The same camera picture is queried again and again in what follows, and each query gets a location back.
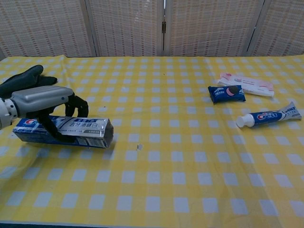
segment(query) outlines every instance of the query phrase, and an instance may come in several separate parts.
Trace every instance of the woven screen panel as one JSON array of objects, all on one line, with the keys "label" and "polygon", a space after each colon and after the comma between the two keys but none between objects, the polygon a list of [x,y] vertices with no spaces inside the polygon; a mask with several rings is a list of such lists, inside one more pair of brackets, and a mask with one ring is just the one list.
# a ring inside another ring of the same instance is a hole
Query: woven screen panel
[{"label": "woven screen panel", "polygon": [[173,0],[172,56],[239,56],[258,1]]},{"label": "woven screen panel", "polygon": [[304,54],[304,1],[272,0],[253,56]]},{"label": "woven screen panel", "polygon": [[5,56],[92,56],[78,0],[3,0],[0,21]]},{"label": "woven screen panel", "polygon": [[90,0],[100,56],[156,56],[160,0]]}]

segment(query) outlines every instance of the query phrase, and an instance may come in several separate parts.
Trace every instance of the snack package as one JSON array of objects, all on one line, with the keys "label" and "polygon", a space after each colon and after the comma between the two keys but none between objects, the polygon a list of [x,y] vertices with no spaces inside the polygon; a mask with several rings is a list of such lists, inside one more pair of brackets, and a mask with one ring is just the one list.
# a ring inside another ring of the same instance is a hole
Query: snack package
[{"label": "snack package", "polygon": [[220,73],[218,84],[221,86],[241,85],[245,93],[274,96],[274,87],[270,82],[265,82],[250,77],[242,77],[230,73]]},{"label": "snack package", "polygon": [[208,87],[213,103],[225,101],[246,101],[242,86]]}]

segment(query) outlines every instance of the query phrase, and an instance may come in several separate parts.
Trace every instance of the small debris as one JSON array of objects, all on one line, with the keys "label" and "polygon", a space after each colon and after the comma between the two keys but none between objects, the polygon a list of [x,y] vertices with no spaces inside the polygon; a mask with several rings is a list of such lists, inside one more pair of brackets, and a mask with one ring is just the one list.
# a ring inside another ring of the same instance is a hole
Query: small debris
[{"label": "small debris", "polygon": [[141,144],[138,144],[138,145],[137,145],[137,150],[138,150],[138,151],[141,151],[142,148],[143,148],[143,145],[141,145]]}]

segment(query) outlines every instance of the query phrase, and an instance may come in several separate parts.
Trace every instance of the black glove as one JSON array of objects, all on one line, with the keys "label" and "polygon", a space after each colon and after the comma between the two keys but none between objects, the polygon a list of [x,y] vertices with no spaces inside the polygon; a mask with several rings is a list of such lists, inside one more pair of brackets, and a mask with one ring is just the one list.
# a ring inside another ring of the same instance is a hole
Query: black glove
[{"label": "black glove", "polygon": [[51,86],[57,82],[57,78],[42,76],[42,72],[43,66],[36,65],[21,74],[10,77],[0,85],[0,97],[10,98],[12,92],[39,86]]}]

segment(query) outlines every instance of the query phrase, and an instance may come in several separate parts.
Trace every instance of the yellow checkered tablecloth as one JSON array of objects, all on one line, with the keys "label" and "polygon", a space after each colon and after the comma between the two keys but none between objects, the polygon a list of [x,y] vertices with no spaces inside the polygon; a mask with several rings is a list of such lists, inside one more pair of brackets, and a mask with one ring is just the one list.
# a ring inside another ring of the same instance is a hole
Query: yellow checkered tablecloth
[{"label": "yellow checkered tablecloth", "polygon": [[[89,117],[109,117],[114,141],[108,150],[25,143],[2,129],[0,220],[304,227],[304,122],[235,125],[290,101],[304,114],[304,56],[9,57],[0,76],[36,64],[86,99]],[[275,97],[213,105],[207,87],[220,72],[271,81]]]}]

